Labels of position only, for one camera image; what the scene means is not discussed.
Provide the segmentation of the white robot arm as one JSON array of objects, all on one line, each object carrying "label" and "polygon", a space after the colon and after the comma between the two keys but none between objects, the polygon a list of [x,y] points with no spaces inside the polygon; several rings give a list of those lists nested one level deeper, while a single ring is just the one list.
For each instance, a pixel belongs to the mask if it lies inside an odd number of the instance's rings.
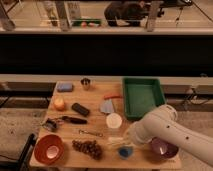
[{"label": "white robot arm", "polygon": [[177,117],[178,113],[171,105],[161,105],[132,123],[126,137],[137,146],[158,137],[213,167],[213,138],[178,124]]}]

